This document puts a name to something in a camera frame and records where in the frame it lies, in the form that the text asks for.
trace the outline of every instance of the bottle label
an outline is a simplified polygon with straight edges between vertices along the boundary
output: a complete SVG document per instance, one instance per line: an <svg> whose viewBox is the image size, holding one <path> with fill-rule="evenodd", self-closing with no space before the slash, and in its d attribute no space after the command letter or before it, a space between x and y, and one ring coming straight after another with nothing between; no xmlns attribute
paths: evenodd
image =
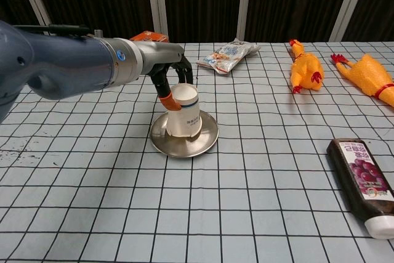
<svg viewBox="0 0 394 263"><path fill-rule="evenodd" d="M390 187L364 144L341 142L339 145L364 199L394 201Z"/></svg>

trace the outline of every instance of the grid tablecloth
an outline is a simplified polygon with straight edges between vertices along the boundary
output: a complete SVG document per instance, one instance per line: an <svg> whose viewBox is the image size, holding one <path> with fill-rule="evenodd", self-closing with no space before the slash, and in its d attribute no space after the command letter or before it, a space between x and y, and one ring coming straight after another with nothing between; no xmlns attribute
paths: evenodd
<svg viewBox="0 0 394 263"><path fill-rule="evenodd" d="M326 147L364 139L394 187L393 109L329 58L367 52L393 74L394 42L305 43L326 78L297 95L287 44L258 44L228 76L197 67L221 45L182 44L220 133L193 159L152 146L164 109L149 77L59 102L24 88L0 125L0 262L393 262L394 241L349 212Z"/></svg>

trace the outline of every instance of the orange package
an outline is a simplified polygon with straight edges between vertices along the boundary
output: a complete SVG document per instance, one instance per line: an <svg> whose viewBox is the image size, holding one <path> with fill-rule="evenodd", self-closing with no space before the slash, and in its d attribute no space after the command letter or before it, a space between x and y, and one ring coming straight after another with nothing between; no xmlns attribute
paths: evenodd
<svg viewBox="0 0 394 263"><path fill-rule="evenodd" d="M156 41L156 42L168 42L168 36L161 34L161 33L156 33L156 32L151 32L151 31L144 31L138 35L135 35L134 37L131 37L130 40L133 41Z"/></svg>

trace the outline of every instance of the snack bag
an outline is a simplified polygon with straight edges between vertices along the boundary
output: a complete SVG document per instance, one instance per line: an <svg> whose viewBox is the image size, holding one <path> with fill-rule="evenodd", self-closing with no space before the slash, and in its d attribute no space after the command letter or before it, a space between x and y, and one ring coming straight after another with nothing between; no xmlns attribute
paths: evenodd
<svg viewBox="0 0 394 263"><path fill-rule="evenodd" d="M255 44L239 41L234 41L217 49L211 55L197 61L198 65L213 68L219 74L227 74L234 68L234 66L246 55L255 53L260 49L260 46Z"/></svg>
<svg viewBox="0 0 394 263"><path fill-rule="evenodd" d="M132 40L132 41L168 42L168 36L161 34L161 33L144 31L138 35L135 35L134 37L131 37L130 40Z"/></svg>

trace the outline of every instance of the red chicken feet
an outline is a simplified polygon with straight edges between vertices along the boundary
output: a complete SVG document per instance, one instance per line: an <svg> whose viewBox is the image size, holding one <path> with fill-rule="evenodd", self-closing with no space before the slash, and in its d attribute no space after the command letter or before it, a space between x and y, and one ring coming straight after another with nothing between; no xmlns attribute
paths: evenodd
<svg viewBox="0 0 394 263"><path fill-rule="evenodd" d="M331 55L332 60L334 61L334 63L346 63L349 62L348 59L346 59L343 55L336 55L336 54L332 54Z"/></svg>
<svg viewBox="0 0 394 263"><path fill-rule="evenodd" d="M301 92L302 86L293 87L293 94L299 94Z"/></svg>
<svg viewBox="0 0 394 263"><path fill-rule="evenodd" d="M314 74L312 75L312 78L310 79L312 82L316 81L317 83L319 83L319 79L321 79L321 74L320 72L314 72Z"/></svg>

